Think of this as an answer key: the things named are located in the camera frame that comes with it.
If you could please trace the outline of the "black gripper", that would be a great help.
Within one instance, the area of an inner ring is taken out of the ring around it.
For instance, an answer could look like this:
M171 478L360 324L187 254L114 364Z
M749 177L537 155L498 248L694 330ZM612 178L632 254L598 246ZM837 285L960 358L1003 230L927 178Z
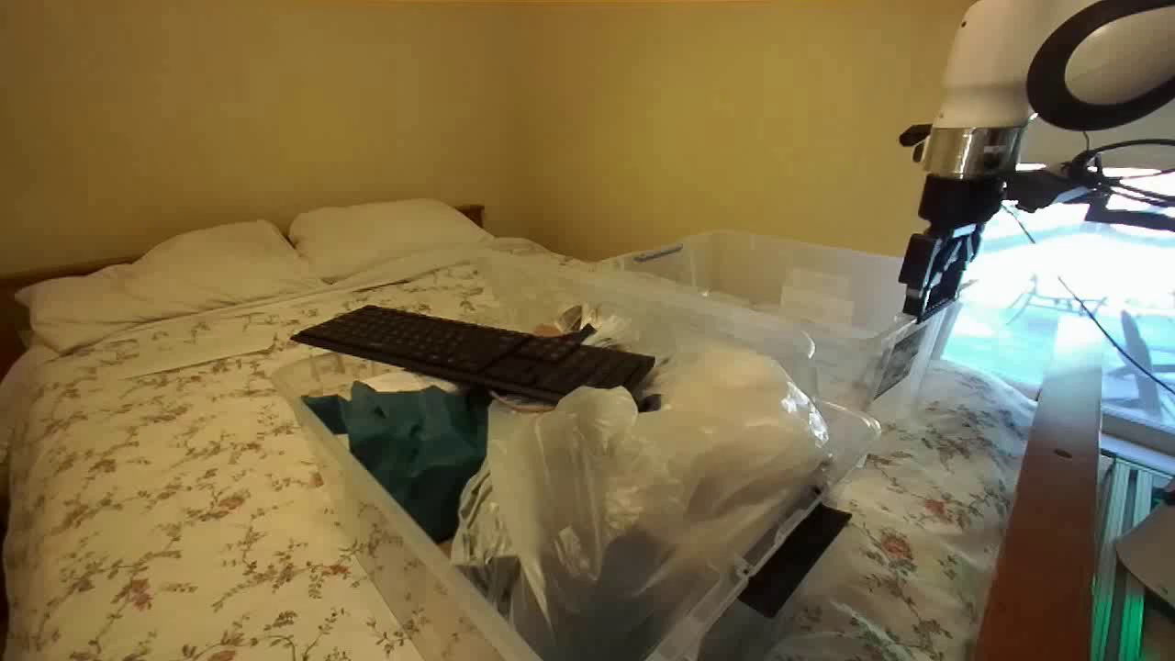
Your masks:
M901 279L910 285L902 311L927 320L954 300L964 259L975 254L980 229L995 215L1003 183L995 177L920 183L919 215L924 229L908 241Z

